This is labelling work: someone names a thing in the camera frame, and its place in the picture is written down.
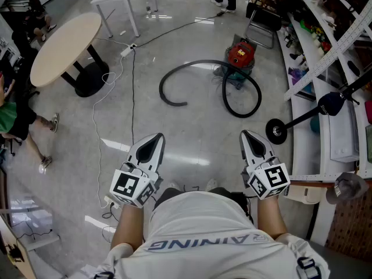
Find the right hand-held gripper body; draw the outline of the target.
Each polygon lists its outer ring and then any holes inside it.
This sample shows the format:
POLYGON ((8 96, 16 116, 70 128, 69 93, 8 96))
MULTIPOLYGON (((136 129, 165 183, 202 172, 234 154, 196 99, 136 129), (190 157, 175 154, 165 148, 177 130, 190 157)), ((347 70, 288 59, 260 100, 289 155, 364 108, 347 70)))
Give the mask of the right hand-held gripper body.
POLYGON ((245 187, 251 188, 260 200, 278 196, 290 185, 286 165, 276 156, 256 166, 246 166, 241 174, 245 187))

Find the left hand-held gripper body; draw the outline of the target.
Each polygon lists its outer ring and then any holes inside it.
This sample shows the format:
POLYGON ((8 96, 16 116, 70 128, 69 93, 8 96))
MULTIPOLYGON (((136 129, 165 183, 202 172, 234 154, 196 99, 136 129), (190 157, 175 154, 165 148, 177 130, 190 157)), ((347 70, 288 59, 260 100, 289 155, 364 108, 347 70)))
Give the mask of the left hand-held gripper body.
POLYGON ((115 170, 109 192, 124 204, 142 208, 158 191, 162 181, 157 172, 124 162, 121 169, 115 170))

